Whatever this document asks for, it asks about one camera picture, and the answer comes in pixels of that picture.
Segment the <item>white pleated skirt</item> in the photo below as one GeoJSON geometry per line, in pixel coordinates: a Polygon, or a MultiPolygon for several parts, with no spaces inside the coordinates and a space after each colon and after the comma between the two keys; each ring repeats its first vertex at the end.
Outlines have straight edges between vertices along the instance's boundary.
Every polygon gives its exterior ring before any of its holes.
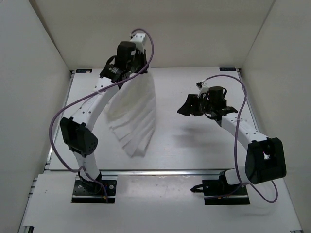
{"type": "Polygon", "coordinates": [[[155,83],[150,73],[126,82],[105,108],[109,129],[130,156],[144,156],[156,127],[155,83]]]}

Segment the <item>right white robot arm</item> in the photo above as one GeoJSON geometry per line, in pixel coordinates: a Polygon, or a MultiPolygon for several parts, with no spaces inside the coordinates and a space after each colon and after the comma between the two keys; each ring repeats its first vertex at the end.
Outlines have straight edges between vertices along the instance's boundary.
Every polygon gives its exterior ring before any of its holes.
{"type": "Polygon", "coordinates": [[[227,195],[239,183],[259,184],[285,177],[287,169],[281,140],[269,138],[242,120],[239,112],[227,105],[226,93],[220,86],[203,87],[199,94],[189,94],[177,111],[187,117],[205,115],[246,149],[245,164],[225,171],[225,178],[218,181],[218,190],[227,195]]]}

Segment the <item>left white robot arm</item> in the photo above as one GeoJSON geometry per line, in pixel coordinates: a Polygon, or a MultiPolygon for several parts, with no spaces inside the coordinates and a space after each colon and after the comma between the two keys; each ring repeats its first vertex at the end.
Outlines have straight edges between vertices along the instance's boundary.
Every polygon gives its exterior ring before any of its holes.
{"type": "Polygon", "coordinates": [[[98,138],[92,132],[94,125],[108,102],[121,89],[122,82],[133,73],[146,72],[147,68],[143,41],[120,42],[117,54],[107,60],[99,74],[94,95],[88,97],[71,117],[63,117],[60,121],[64,143],[73,152],[80,168],[78,175],[90,193],[97,193],[102,187],[94,156],[98,145],[98,138]]]}

